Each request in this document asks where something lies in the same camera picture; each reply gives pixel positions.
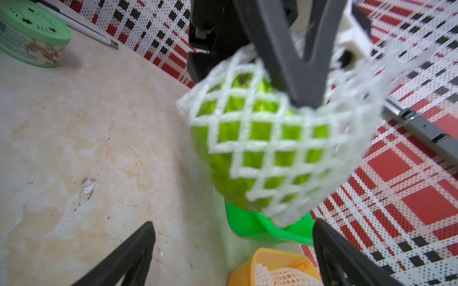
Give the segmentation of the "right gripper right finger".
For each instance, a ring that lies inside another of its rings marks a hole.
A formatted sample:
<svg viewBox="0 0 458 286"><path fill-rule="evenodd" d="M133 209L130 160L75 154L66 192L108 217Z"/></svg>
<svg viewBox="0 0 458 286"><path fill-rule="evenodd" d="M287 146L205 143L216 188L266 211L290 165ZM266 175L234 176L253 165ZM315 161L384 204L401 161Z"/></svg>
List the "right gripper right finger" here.
<svg viewBox="0 0 458 286"><path fill-rule="evenodd" d="M325 286L402 286L325 220L316 219L312 238Z"/></svg>

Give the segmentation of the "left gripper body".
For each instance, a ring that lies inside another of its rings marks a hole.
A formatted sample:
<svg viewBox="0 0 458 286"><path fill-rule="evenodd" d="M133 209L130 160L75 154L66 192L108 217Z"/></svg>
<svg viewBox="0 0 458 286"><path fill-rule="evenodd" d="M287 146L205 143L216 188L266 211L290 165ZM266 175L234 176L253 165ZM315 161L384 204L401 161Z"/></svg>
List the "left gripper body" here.
<svg viewBox="0 0 458 286"><path fill-rule="evenodd" d="M188 53L187 69L194 83L250 43L232 1L192 1L188 40L202 50Z"/></svg>

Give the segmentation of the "custard apple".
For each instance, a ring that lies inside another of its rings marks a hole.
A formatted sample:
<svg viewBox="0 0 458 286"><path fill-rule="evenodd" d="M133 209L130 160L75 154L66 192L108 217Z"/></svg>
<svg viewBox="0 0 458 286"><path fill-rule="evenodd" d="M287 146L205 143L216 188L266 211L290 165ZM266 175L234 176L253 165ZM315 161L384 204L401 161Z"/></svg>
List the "custard apple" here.
<svg viewBox="0 0 458 286"><path fill-rule="evenodd" d="M248 211L260 212L273 201L286 204L296 200L299 187L305 187L312 174L293 172L292 168L318 163L324 155L322 148L299 154L289 145L302 139L301 126L267 120L232 120L218 125L217 143L229 143L242 154L237 166L233 166L233 151L209 152L207 126L193 126L192 135L212 170L217 190L231 204Z"/></svg>

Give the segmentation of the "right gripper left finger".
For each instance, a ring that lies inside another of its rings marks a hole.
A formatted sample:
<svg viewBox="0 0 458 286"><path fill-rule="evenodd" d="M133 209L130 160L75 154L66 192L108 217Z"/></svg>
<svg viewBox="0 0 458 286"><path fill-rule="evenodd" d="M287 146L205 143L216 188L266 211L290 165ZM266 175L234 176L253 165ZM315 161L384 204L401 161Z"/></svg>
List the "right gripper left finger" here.
<svg viewBox="0 0 458 286"><path fill-rule="evenodd" d="M74 282L75 286L143 286L149 272L156 233L144 223L96 267Z"/></svg>

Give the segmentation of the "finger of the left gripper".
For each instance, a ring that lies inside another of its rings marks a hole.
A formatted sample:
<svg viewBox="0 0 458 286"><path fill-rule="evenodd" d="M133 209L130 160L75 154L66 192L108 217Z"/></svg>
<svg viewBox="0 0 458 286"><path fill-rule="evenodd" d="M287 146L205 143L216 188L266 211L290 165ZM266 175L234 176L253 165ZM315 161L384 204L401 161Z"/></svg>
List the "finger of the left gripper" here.
<svg viewBox="0 0 458 286"><path fill-rule="evenodd" d="M324 103L330 61L345 1L313 1L303 56L293 45L281 1L235 1L242 26L275 88L296 107Z"/></svg>

